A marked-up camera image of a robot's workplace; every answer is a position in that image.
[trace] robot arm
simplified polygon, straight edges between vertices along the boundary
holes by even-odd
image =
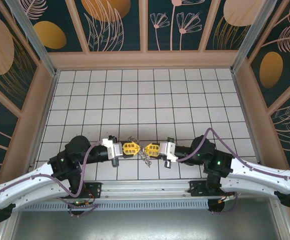
[[[119,158],[136,154],[149,167],[150,158],[163,159],[166,168],[171,168],[172,162],[190,166],[204,164],[209,192],[262,194],[278,198],[283,205],[290,207],[290,170],[241,162],[231,154],[216,150],[215,144],[203,136],[195,138],[191,147],[176,146],[172,138],[141,147],[133,138],[118,142],[115,137],[109,136],[93,148],[87,138],[77,136],[65,146],[64,151],[40,168],[0,184],[0,222],[10,217],[12,212],[36,202],[68,195],[78,197],[85,187],[82,180],[85,164],[111,161],[112,166],[117,167]]]

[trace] gray surface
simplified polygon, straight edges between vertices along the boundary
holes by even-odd
[[[234,212],[196,210],[96,211],[83,218],[66,212],[22,212],[13,240],[276,240],[267,199],[240,199]]]

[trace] flower illustration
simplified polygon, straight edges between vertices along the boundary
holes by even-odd
[[[201,30],[199,13],[188,13],[184,18],[184,13],[177,14],[177,24],[180,32],[179,50],[181,50],[181,40],[183,34],[194,33]]]
[[[168,17],[166,16],[166,13],[159,13],[159,14],[157,14],[157,16],[155,13],[152,13],[150,15],[150,19],[151,19],[151,22],[153,23],[154,28],[155,28],[157,46],[158,46],[158,50],[160,51],[157,29],[169,26],[170,22],[168,21]]]
[[[174,6],[178,7],[181,5],[194,5],[205,2],[205,0],[171,0]]]

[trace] vent grille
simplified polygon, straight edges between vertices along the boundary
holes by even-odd
[[[171,209],[207,209],[207,199],[184,199],[184,200],[122,200],[101,201],[97,200],[99,206],[96,211],[113,210],[171,210]],[[41,211],[67,211],[68,207],[63,202],[50,201],[30,205],[23,208],[22,212]]]

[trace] white grid floor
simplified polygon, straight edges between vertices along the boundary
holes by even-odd
[[[90,142],[113,135],[134,136],[145,146],[176,139],[189,147],[213,127],[245,160],[256,163],[244,116],[229,69],[146,69],[62,71],[48,116],[36,167],[63,151],[73,137]],[[214,140],[219,150],[224,146]],[[152,160],[148,168],[137,157],[89,164],[85,180],[158,180],[205,178],[203,167]]]

